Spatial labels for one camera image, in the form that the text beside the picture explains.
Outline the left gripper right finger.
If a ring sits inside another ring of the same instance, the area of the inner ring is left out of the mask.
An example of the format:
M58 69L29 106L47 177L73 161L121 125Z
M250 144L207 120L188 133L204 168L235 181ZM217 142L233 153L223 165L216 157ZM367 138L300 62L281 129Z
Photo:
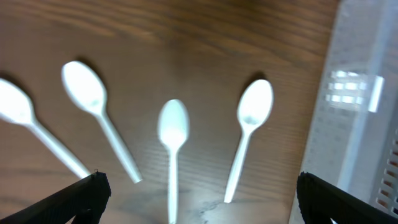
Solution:
M305 224L397 224L397 218L309 172L298 176L296 192Z

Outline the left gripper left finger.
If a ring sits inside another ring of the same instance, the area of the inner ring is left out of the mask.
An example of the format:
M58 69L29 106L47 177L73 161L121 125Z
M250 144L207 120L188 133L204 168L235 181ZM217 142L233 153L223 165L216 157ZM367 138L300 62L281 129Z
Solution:
M98 224L111 196L108 178L95 172L51 196L1 219L1 223Z

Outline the white plastic spoon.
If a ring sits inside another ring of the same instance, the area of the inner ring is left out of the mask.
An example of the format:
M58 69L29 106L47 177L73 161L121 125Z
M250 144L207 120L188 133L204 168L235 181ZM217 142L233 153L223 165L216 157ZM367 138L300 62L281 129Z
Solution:
M224 203L233 200L243 170L252 133L263 125L270 116L274 94L269 81L259 79L244 91L237 108L237 119L241 127L241 139L229 173Z
M157 125L158 139L169 155L168 223L178 218L178 152L189 137L190 120L185 105L172 99L162 107Z
M29 129L76 176L81 179L91 173L88 168L35 116L31 98L15 84L1 79L1 118Z
M85 63L74 60L62 66L62 82L72 102L79 109L92 114L99 122L131 180L134 183L142 181L142 175L130 151L107 114L107 91L97 73Z

